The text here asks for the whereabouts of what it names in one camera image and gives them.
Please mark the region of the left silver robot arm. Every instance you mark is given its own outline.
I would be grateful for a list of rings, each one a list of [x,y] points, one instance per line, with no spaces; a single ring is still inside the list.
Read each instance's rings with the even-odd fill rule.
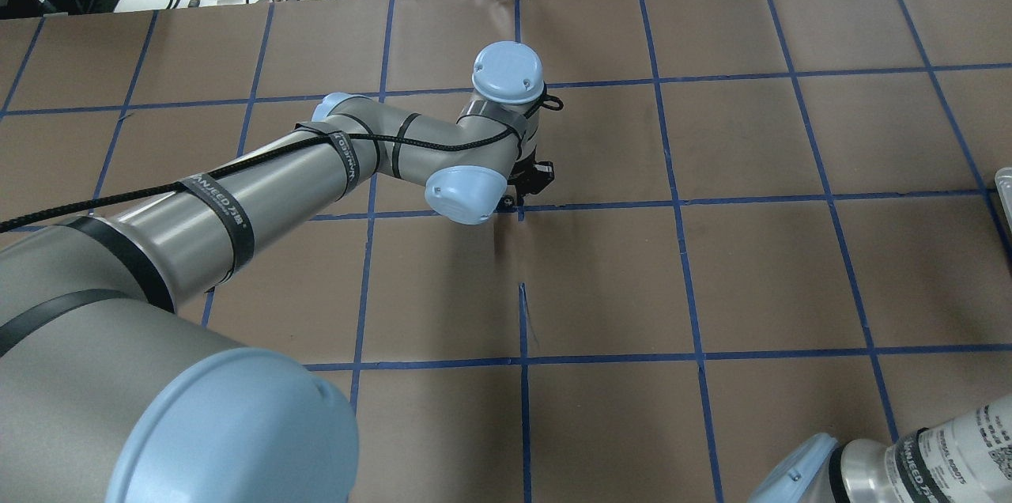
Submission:
[[[2,250],[4,502],[345,502],[357,480],[351,402],[278,352],[178,308],[384,174],[431,208],[488,221],[535,163],[549,102],[538,53],[478,52],[447,123],[330,93],[283,138],[210,172],[54,208]]]

